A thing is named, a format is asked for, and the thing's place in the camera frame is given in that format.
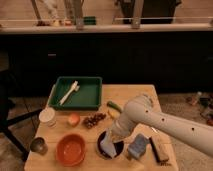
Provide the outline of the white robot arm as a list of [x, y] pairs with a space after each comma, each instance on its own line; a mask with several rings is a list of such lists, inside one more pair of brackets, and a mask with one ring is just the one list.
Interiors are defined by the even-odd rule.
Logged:
[[156, 112], [146, 95], [136, 96], [124, 105], [122, 113], [109, 128], [110, 140], [113, 143], [124, 140], [138, 124], [154, 127], [213, 157], [213, 127]]

